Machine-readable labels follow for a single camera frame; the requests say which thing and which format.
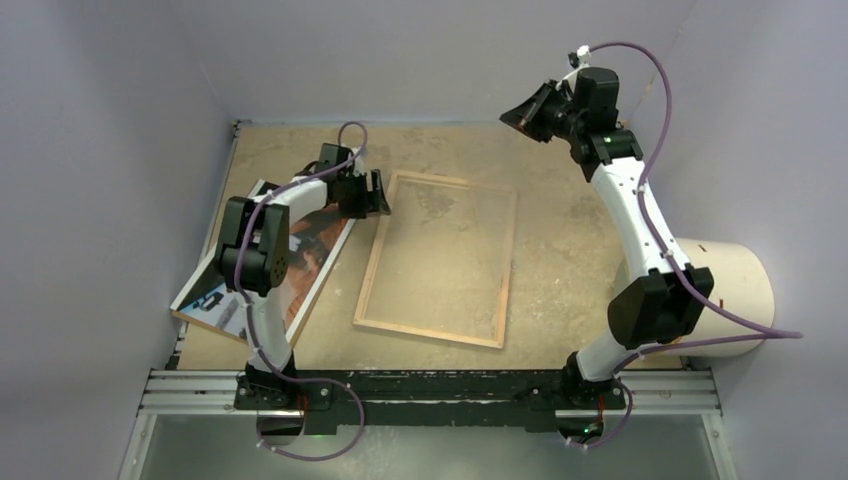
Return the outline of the wooden picture frame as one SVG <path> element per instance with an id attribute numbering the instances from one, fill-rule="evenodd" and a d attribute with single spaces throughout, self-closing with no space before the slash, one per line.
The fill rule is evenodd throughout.
<path id="1" fill-rule="evenodd" d="M 395 170 L 386 197 L 354 324 L 502 348 L 516 189 Z"/>

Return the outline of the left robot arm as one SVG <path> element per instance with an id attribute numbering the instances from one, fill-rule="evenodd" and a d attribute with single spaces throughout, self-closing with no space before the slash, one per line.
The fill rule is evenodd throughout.
<path id="1" fill-rule="evenodd" d="M 287 408 L 298 395 L 297 379 L 286 371 L 293 348 L 284 316 L 270 309 L 289 268 L 291 227 L 328 206 L 347 219 L 392 212 L 381 173 L 366 169 L 365 153 L 365 146 L 325 143 L 318 160 L 288 183 L 226 202 L 213 265 L 241 297 L 250 349 L 245 376 L 272 408 Z"/>

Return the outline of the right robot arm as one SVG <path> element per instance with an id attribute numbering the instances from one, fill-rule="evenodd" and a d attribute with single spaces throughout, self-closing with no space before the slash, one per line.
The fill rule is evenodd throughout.
<path id="1" fill-rule="evenodd" d="M 500 121 L 540 143 L 567 141 L 570 155 L 600 195 L 622 243 L 627 283 L 607 306 L 607 327 L 571 354 L 561 392 L 576 407 L 596 399 L 617 367 L 648 345 L 689 335 L 714 279 L 695 267 L 658 211 L 645 178 L 647 165 L 635 135 L 619 126 L 619 77 L 607 68 L 579 66 L 544 82 Z"/>

